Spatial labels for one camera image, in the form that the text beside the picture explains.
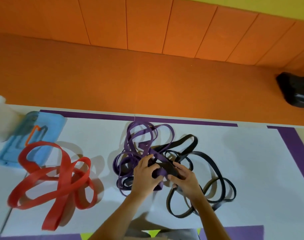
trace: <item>orange clip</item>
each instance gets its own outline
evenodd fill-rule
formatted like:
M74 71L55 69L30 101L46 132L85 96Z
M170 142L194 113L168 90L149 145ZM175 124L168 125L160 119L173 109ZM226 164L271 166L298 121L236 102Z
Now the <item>orange clip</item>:
M33 135L33 133L34 133L34 131L35 131L36 129L37 129L38 131L41 130L41 128L40 128L38 125L35 125L34 128L33 128L32 131L31 131L31 133L30 133L28 139L26 140L26 142L25 142L25 144L24 144L25 146L27 146L27 145L29 144L29 141L30 141L30 139L31 139L31 137L32 137L32 135Z

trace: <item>orange wall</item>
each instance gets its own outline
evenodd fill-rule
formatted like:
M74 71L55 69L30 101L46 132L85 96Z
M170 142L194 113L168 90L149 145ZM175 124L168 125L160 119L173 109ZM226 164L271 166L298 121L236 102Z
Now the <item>orange wall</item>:
M304 125L280 70L0 35L9 104Z
M190 0L0 0L0 33L304 71L304 21Z

